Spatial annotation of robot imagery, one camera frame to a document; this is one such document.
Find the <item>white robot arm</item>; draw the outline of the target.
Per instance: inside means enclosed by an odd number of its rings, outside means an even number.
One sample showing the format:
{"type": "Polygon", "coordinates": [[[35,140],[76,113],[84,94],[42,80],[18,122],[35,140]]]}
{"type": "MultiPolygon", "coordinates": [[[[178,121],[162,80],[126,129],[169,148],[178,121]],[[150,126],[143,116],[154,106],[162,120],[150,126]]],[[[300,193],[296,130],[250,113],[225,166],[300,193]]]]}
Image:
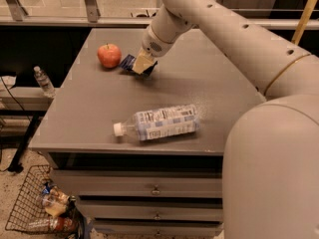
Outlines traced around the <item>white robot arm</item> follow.
{"type": "Polygon", "coordinates": [[[319,239],[319,58],[214,0],[161,0],[134,66],[192,26],[265,97],[224,149],[225,239],[319,239]]]}

